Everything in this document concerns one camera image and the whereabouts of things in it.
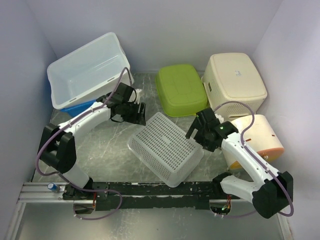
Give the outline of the white perforated plastic basket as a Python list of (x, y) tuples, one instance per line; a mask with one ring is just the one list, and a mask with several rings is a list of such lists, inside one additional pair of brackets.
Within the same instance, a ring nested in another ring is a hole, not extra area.
[(204, 157), (193, 138), (160, 112), (128, 140), (130, 151), (171, 188), (182, 183)]

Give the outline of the lime green plastic basin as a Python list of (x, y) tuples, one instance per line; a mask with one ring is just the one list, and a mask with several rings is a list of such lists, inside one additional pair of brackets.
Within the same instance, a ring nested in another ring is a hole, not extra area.
[(191, 64), (162, 67), (155, 84), (163, 111), (170, 117), (191, 116), (207, 107), (203, 83)]

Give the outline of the cream perforated storage basket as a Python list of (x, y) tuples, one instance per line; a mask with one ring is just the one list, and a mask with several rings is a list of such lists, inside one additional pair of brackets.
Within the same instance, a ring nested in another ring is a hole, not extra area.
[(238, 102), (256, 113), (268, 95), (257, 68), (245, 53), (213, 54), (201, 80), (210, 107), (226, 120), (251, 114)]

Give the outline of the translucent white plastic tub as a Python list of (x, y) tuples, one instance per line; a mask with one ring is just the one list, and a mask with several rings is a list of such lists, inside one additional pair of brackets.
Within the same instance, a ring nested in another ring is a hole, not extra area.
[(126, 54), (113, 32), (108, 32), (51, 63), (47, 77), (51, 102), (61, 110), (110, 93), (118, 80), (134, 83)]

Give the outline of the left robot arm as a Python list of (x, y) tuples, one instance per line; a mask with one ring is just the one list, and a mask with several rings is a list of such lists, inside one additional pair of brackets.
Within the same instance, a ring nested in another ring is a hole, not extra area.
[(72, 119), (54, 125), (47, 124), (42, 132), (36, 157), (36, 170), (39, 161), (52, 167), (54, 174), (75, 185), (75, 193), (81, 199), (89, 199), (94, 192), (93, 179), (77, 166), (76, 143), (96, 126), (120, 117), (119, 123), (146, 125), (145, 103), (140, 101), (142, 89), (118, 83), (116, 89), (98, 97), (90, 107)]

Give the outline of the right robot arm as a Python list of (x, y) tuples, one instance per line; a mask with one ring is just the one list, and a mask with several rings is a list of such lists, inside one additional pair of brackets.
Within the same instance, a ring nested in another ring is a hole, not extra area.
[(204, 150), (217, 148), (233, 155), (252, 181), (245, 181), (225, 172), (213, 179), (212, 193), (218, 199), (226, 195), (239, 197), (252, 203), (255, 211), (269, 219), (275, 214), (291, 217), (294, 214), (292, 175), (280, 172), (255, 152), (243, 138), (243, 133), (229, 121), (221, 123), (209, 107), (196, 113), (186, 133)]

